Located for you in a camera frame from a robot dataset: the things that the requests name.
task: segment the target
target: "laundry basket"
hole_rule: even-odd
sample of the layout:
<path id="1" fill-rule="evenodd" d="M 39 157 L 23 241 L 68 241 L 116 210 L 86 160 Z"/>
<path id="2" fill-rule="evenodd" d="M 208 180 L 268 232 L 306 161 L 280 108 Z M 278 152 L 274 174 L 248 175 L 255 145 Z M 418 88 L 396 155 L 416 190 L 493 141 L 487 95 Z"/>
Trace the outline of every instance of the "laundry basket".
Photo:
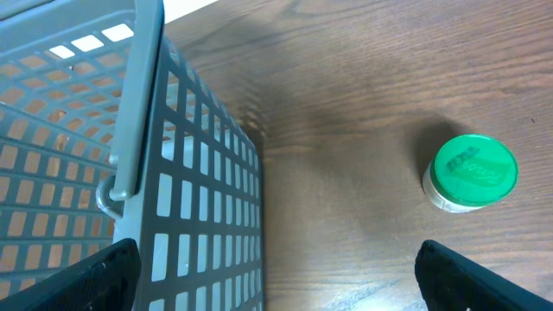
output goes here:
<path id="1" fill-rule="evenodd" d="M 0 20 L 0 298 L 134 238 L 136 310 L 262 310 L 261 163 L 162 35 L 161 0 Z"/>

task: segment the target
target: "basket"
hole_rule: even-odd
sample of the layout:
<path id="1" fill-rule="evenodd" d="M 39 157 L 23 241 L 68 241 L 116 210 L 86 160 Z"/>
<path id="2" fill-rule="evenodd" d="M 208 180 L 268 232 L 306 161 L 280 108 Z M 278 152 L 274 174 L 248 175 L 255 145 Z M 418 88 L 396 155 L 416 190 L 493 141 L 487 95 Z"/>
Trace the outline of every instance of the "basket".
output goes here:
<path id="1" fill-rule="evenodd" d="M 122 238 L 136 310 L 261 310 L 261 163 L 161 1 L 29 1 L 0 36 L 0 298 Z"/>

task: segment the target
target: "jar with green lid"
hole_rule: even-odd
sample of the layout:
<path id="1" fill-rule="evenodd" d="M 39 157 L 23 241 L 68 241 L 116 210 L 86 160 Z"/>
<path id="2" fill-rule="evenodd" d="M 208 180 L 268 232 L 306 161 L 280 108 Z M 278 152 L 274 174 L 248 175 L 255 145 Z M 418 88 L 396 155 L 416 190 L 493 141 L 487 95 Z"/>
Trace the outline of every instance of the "jar with green lid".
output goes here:
<path id="1" fill-rule="evenodd" d="M 424 173 L 423 189 L 444 211 L 465 213 L 504 199 L 517 179 L 517 160 L 502 142 L 469 134 L 442 146 Z"/>

